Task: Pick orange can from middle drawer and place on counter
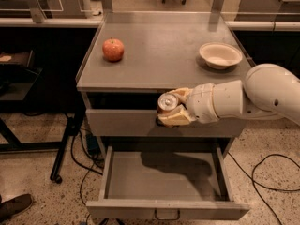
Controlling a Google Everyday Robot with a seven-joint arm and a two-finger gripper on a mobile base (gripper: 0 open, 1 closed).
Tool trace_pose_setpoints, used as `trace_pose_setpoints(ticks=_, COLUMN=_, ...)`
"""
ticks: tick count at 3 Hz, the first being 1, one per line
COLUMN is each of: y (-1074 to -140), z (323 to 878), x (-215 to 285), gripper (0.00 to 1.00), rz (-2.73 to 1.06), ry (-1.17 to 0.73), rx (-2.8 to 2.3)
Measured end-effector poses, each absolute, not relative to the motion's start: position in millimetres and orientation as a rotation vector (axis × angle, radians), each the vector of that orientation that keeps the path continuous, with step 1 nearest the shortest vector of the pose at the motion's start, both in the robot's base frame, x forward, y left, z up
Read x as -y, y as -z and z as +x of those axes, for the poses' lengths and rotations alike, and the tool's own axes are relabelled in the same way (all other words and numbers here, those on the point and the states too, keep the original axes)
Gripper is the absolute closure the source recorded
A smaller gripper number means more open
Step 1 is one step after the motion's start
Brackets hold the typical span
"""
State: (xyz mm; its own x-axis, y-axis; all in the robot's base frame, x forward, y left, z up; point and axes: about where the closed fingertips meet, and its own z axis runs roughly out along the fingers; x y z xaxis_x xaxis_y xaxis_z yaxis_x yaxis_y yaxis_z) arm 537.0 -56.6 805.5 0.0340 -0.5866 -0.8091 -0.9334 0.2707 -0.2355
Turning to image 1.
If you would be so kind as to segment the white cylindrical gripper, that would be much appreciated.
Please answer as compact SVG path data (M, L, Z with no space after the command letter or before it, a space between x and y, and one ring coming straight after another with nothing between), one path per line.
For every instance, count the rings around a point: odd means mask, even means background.
M202 124L215 123L219 120L213 105L212 83L201 84L192 90L187 87L171 90L180 103L173 110L157 109L157 119L165 127L187 126L194 121Z

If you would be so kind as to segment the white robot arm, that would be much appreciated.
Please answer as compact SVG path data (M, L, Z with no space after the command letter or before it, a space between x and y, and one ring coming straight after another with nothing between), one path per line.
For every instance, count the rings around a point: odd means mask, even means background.
M282 117L300 124L300 80L273 64L253 67L243 81L179 88L162 94L157 101L157 120L166 127L194 121L210 124L224 118Z

